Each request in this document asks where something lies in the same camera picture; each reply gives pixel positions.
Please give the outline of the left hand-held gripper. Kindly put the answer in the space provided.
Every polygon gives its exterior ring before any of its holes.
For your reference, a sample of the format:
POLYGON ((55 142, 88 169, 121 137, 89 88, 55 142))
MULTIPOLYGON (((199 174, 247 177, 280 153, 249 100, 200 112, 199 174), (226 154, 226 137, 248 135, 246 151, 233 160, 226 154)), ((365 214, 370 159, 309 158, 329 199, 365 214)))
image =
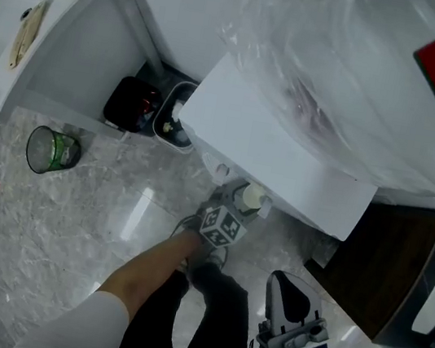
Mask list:
POLYGON ((233 245, 259 213, 259 198, 244 192, 247 180, 235 179, 218 187, 207 200, 199 232, 216 249, 233 245))

